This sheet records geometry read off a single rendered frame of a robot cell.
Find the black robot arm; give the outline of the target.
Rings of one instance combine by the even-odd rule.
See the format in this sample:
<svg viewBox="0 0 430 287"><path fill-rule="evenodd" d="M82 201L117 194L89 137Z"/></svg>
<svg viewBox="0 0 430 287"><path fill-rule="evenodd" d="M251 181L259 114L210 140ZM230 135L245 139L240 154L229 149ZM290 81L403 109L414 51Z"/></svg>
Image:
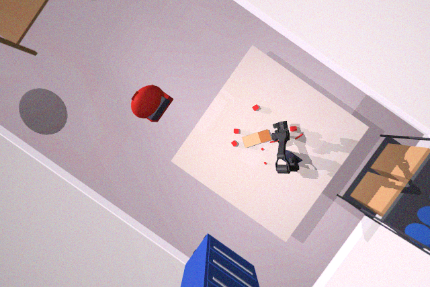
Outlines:
<svg viewBox="0 0 430 287"><path fill-rule="evenodd" d="M279 122L280 129L277 132L272 133L271 137L274 142L279 140L278 152L277 152L277 161L275 162L275 169L277 173L286 173L289 174L291 171L298 171L299 165L297 158L290 157L286 159L286 142L290 140L290 133L288 129L287 121ZM284 159L286 161L286 165L278 165L277 162L279 159ZM289 161L288 161L289 160Z"/></svg>

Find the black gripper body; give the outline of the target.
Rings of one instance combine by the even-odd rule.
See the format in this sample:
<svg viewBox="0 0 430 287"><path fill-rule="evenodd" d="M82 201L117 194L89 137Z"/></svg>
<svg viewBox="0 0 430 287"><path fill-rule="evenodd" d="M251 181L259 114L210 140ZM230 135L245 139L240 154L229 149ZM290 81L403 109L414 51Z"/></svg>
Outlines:
<svg viewBox="0 0 430 287"><path fill-rule="evenodd" d="M277 128L277 130L279 130L280 129L279 122L273 124L273 128ZM276 132L277 132L277 130L276 130Z"/></svg>

